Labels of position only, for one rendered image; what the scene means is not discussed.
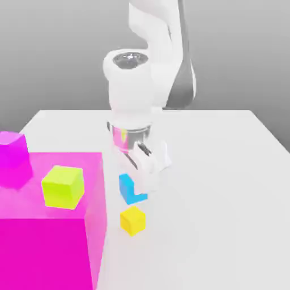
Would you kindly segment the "large pink box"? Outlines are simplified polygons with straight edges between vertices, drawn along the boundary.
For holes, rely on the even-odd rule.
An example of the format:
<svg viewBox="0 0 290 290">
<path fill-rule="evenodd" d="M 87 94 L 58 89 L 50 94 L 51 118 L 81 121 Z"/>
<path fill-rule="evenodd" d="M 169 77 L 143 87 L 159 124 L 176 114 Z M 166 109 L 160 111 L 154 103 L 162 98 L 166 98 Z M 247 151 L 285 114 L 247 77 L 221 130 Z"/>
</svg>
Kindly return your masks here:
<svg viewBox="0 0 290 290">
<path fill-rule="evenodd" d="M 54 165 L 82 168 L 73 210 L 45 205 L 41 181 Z M 33 152 L 0 166 L 0 290 L 96 290 L 107 227 L 99 152 Z"/>
</svg>

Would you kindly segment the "small lime green cube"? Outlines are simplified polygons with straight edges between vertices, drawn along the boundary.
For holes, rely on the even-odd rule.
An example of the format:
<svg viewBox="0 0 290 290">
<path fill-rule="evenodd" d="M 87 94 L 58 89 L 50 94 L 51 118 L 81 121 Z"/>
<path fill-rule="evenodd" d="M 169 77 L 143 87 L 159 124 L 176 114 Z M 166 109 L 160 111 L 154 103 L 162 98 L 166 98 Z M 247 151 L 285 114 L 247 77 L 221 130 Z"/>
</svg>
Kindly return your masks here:
<svg viewBox="0 0 290 290">
<path fill-rule="evenodd" d="M 47 207 L 74 210 L 84 194 L 83 170 L 55 165 L 41 186 Z"/>
</svg>

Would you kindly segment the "small blue cube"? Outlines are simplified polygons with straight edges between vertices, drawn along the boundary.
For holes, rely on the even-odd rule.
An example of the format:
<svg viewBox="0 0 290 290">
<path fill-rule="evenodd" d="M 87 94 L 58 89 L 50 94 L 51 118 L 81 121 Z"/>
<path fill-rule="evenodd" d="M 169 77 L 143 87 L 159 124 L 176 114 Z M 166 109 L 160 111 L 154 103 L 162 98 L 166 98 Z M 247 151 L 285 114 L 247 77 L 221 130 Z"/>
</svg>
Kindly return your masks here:
<svg viewBox="0 0 290 290">
<path fill-rule="evenodd" d="M 148 194 L 134 193 L 134 182 L 128 174 L 119 175 L 119 189 L 123 199 L 128 205 L 148 199 Z"/>
</svg>

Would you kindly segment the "small magenta cube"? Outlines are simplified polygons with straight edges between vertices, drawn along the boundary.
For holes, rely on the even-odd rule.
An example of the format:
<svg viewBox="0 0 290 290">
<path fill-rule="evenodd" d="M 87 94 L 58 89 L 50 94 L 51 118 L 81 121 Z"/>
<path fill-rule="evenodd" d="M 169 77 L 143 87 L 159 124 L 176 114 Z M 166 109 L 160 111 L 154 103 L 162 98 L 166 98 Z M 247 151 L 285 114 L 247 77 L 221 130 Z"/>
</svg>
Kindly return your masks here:
<svg viewBox="0 0 290 290">
<path fill-rule="evenodd" d="M 25 135 L 0 131 L 0 186 L 19 190 L 32 177 Z"/>
</svg>

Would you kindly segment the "small yellow cube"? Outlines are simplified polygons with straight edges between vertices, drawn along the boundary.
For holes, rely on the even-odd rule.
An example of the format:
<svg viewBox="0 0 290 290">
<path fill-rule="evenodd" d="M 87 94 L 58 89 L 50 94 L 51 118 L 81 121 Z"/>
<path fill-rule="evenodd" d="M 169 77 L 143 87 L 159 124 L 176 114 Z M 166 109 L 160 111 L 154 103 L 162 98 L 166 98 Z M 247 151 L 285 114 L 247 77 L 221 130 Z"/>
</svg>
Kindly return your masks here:
<svg viewBox="0 0 290 290">
<path fill-rule="evenodd" d="M 120 213 L 120 226 L 130 236 L 134 236 L 146 228 L 146 214 L 132 206 Z"/>
</svg>

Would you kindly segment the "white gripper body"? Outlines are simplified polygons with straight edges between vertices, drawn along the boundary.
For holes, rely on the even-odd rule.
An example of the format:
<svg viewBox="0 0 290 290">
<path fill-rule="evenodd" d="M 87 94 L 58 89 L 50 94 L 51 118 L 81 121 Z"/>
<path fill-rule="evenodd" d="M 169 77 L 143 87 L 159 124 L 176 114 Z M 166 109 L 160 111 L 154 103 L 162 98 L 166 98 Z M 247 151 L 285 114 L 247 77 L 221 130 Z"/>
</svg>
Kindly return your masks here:
<svg viewBox="0 0 290 290">
<path fill-rule="evenodd" d="M 121 171 L 129 175 L 134 183 L 135 192 L 154 192 L 159 188 L 159 171 L 152 155 L 140 147 L 128 152 L 118 150 Z"/>
</svg>

